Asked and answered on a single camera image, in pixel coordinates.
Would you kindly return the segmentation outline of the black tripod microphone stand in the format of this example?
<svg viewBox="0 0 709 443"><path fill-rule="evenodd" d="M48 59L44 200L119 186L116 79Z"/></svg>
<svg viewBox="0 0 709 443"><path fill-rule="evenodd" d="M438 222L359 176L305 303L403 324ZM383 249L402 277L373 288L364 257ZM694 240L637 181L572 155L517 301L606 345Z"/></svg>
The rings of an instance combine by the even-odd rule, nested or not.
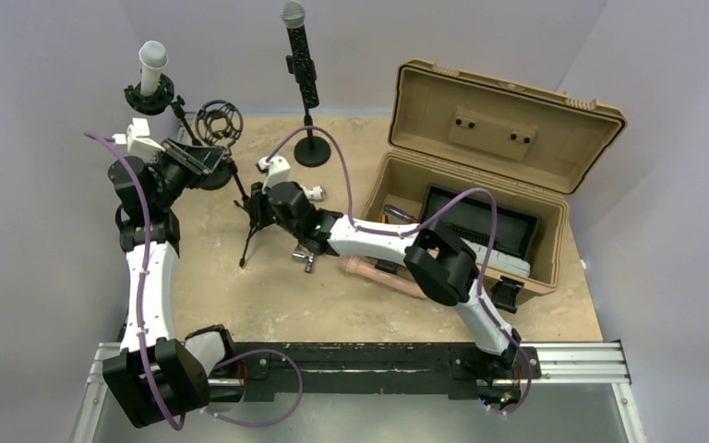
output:
<svg viewBox="0 0 709 443"><path fill-rule="evenodd" d="M194 119L194 127L198 139L203 142L205 146L226 147L226 156L222 159L214 174L219 175L220 181L222 181L222 174L227 177L227 180L234 179L240 194L240 200L235 200L234 204L248 216L248 199L251 192L249 191L249 194L246 193L246 189L238 175L238 167L233 158L234 144L241 138L244 129L244 119L241 112L227 100L211 100L203 104L197 111ZM254 235L261 230L254 230L249 226L248 216L248 232L244 249L238 262L240 269L246 267L246 255L251 240Z"/></svg>

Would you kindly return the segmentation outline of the white plastic faucet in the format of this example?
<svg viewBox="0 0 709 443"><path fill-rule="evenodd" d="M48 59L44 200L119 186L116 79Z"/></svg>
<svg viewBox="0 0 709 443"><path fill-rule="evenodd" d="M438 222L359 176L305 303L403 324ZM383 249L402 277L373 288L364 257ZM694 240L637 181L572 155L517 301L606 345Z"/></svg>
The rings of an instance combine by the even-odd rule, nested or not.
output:
<svg viewBox="0 0 709 443"><path fill-rule="evenodd" d="M322 186L303 187L303 191L310 201L323 201L326 199L326 191Z"/></svg>

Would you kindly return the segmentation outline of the pink rose-gold microphone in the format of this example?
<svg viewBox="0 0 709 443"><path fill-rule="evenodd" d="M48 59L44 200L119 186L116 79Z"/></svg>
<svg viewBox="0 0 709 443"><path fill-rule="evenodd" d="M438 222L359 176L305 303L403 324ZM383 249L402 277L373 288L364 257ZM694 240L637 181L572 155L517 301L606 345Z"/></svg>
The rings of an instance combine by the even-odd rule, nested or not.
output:
<svg viewBox="0 0 709 443"><path fill-rule="evenodd" d="M339 260L339 268L344 273L359 276L415 299L427 299L427 296L423 293L416 282L405 279L400 275L376 269L374 265L371 265L369 262L364 261L360 257L342 257Z"/></svg>

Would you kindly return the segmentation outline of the white silver microphone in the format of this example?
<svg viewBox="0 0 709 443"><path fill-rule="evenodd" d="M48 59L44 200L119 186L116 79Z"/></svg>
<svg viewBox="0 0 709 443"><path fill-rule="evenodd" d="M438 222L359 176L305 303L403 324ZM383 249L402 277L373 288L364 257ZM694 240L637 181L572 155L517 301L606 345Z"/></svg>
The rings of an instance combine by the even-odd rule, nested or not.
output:
<svg viewBox="0 0 709 443"><path fill-rule="evenodd" d="M147 41L140 48L138 58L141 63L140 94L149 97L159 88L162 72L168 63L166 49L160 42Z"/></svg>

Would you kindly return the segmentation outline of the black speckled microphone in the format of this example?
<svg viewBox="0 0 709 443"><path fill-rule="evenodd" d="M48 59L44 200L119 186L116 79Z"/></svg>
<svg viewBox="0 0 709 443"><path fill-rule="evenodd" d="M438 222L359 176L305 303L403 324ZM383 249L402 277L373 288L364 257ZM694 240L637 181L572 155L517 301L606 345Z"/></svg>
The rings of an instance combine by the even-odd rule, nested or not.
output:
<svg viewBox="0 0 709 443"><path fill-rule="evenodd" d="M304 106L313 109L319 106L316 85L317 72L310 56L305 29L306 12L296 1L287 1L281 12L281 19L287 28L292 53L287 56L288 71L294 75L299 86Z"/></svg>

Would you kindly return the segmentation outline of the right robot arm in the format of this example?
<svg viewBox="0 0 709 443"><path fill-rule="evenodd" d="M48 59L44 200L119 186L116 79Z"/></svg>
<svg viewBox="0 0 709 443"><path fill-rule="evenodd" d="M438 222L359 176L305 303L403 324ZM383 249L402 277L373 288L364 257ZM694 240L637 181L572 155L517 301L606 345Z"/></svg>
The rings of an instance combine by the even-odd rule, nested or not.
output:
<svg viewBox="0 0 709 443"><path fill-rule="evenodd" d="M457 312L474 335L488 373L502 376L516 366L519 333L487 295L475 251L438 217L424 224L358 220L315 207L293 181L271 187L256 182L245 204L254 230L277 225L316 255L371 257L405 266L427 298Z"/></svg>

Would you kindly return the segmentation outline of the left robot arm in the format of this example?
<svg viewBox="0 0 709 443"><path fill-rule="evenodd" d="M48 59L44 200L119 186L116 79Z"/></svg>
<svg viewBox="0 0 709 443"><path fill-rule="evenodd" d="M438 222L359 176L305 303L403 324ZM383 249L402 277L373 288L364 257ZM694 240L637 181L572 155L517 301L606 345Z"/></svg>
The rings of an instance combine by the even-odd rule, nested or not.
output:
<svg viewBox="0 0 709 443"><path fill-rule="evenodd" d="M103 379L136 428L166 422L179 431L186 414L210 403L208 377L228 377L238 352L223 325L179 339L174 326L174 276L180 223L172 205L210 178L222 150L166 139L131 142L107 176L120 205L119 243L129 270L128 310L119 353L102 363Z"/></svg>

